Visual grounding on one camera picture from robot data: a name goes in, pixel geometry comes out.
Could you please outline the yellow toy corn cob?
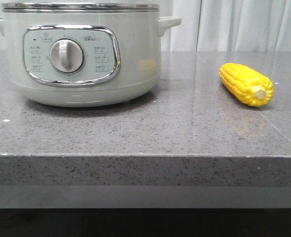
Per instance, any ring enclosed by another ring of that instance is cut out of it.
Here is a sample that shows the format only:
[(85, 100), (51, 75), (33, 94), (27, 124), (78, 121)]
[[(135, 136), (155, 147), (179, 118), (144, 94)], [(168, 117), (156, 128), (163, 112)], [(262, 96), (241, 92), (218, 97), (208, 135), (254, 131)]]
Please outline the yellow toy corn cob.
[(220, 67), (219, 75), (224, 86), (248, 106), (264, 106), (274, 96), (274, 85), (270, 78), (246, 65), (226, 63)]

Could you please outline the glass pot lid steel rim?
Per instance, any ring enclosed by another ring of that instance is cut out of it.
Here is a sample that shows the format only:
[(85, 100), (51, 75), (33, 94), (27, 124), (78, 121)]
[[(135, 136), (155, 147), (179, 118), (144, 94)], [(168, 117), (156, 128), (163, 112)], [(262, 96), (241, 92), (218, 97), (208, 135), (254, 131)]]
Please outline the glass pot lid steel rim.
[(157, 12), (152, 3), (96, 3), (96, 2), (9, 2), (1, 4), (3, 12)]

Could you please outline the pale green electric cooking pot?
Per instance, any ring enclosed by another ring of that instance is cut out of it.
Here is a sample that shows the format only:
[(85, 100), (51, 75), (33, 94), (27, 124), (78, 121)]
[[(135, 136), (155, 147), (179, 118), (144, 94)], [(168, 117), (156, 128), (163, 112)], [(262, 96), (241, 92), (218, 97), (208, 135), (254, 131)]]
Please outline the pale green electric cooking pot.
[(72, 30), (27, 33), (21, 48), (7, 49), (11, 80), (36, 102), (59, 107), (96, 107), (122, 103), (150, 91), (161, 73), (161, 44), (138, 49), (116, 47), (102, 34), (79, 39)]

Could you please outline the white pleated curtain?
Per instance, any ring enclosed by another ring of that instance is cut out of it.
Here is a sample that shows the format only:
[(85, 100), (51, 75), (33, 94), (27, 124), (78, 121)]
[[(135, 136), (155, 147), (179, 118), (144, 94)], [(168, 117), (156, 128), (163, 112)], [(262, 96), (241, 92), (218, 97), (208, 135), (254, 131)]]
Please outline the white pleated curtain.
[(3, 12), (1, 4), (40, 2), (0, 0), (0, 48), (21, 48), (27, 33), (58, 29), (72, 36), (102, 34), (116, 47), (161, 44), (164, 51), (291, 51), (291, 0), (141, 0), (96, 3), (152, 3), (157, 12)]

